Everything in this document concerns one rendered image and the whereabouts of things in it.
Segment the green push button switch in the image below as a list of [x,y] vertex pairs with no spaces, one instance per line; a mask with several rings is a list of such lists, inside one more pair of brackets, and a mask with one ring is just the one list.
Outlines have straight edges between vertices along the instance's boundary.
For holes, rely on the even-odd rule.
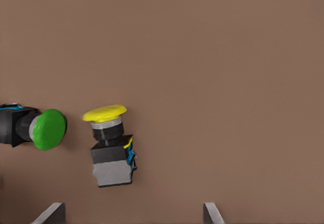
[[40,111],[20,104],[0,105],[0,143],[13,148],[33,142],[42,151],[60,144],[67,128],[65,116],[56,109]]

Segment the yellow push button switch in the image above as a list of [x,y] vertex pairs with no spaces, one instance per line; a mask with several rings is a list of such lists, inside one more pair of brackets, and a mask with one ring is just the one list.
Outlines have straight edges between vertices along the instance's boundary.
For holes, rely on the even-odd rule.
[[122,115],[127,108],[109,105],[83,115],[90,122],[97,143],[91,148],[93,176],[98,187],[128,185],[137,169],[137,155],[133,150],[133,136],[124,134]]

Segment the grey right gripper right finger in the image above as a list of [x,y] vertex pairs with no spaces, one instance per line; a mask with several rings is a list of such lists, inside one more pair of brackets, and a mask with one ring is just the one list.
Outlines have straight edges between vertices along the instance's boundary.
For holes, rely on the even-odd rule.
[[203,204],[203,223],[204,224],[225,224],[223,217],[221,216],[215,203]]

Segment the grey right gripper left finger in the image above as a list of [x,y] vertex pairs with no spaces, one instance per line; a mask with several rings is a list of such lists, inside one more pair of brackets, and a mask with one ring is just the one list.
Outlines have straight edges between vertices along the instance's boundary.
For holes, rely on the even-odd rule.
[[53,203],[30,224],[66,224],[65,203]]

